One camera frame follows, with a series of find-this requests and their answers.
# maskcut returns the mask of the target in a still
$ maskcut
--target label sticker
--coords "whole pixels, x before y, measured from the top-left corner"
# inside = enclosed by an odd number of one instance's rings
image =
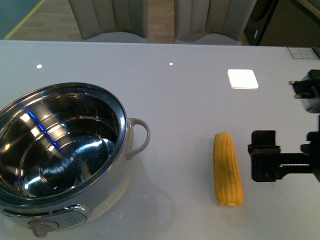
[[[228,77],[233,89],[257,89],[259,87],[255,73],[250,69],[229,69]]]
[[[320,59],[320,48],[288,47],[294,59]]]

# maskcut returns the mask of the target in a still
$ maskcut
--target pot rim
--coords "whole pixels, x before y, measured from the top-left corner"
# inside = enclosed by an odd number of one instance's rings
[[[111,155],[106,159],[103,166],[88,180],[72,189],[68,189],[67,191],[55,195],[29,197],[13,194],[12,192],[9,192],[5,188],[3,188],[3,183],[1,183],[2,177],[0,176],[0,207],[2,208],[10,210],[30,210],[36,208],[45,208],[48,206],[53,207],[54,205],[61,204],[62,202],[65,202],[77,196],[89,186],[94,184],[94,182],[102,178],[103,175],[106,174],[107,171],[115,164],[115,161],[118,159],[124,148],[128,135],[128,118],[123,105],[116,96],[114,96],[105,88],[94,84],[82,82],[66,82],[53,84],[39,88],[19,97],[17,100],[13,101],[0,111],[0,135],[3,134],[3,128],[6,126],[6,124],[8,124],[8,122],[11,121],[15,115],[18,115],[20,111],[26,109],[26,106],[31,105],[33,102],[35,102],[35,100],[46,99],[48,97],[56,95],[57,93],[59,93],[59,95],[70,93],[85,94],[88,96],[99,98],[101,101],[108,104],[116,114],[119,126],[117,141],[114,149]]]

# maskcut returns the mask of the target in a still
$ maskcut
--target wooden floor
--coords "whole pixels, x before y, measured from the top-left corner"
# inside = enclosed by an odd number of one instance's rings
[[[173,42],[174,16],[174,0],[148,0],[149,42]],[[79,29],[68,0],[45,0],[9,39],[81,41]],[[243,37],[243,43],[247,45],[245,37]]]

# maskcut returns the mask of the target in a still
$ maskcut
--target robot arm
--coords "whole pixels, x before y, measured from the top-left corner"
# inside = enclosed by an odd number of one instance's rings
[[[320,70],[311,70],[307,79],[291,81],[296,99],[302,99],[310,113],[320,114]],[[276,131],[256,130],[251,134],[248,152],[251,157],[251,177],[256,182],[275,182],[287,174],[314,174],[320,182],[320,116],[319,130],[309,132],[308,144],[300,153],[281,153],[276,145]]]

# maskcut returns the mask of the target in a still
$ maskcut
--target chair backrest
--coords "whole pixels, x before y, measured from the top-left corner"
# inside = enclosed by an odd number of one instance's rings
[[[147,0],[68,0],[83,40],[128,32],[148,38]]]
[[[256,1],[174,0],[175,39],[215,33],[240,41]]]

